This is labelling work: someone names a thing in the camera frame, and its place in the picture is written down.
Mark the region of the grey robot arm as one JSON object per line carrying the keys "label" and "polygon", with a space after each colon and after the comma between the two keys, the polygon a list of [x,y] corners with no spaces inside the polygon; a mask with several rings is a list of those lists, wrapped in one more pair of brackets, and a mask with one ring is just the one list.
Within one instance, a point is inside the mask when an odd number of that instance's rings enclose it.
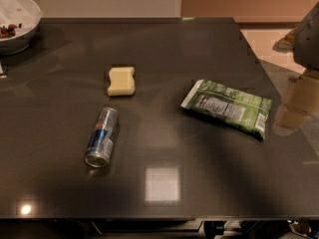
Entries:
{"label": "grey robot arm", "polygon": [[319,2],[296,29],[293,57],[296,64],[307,69],[319,70]]}

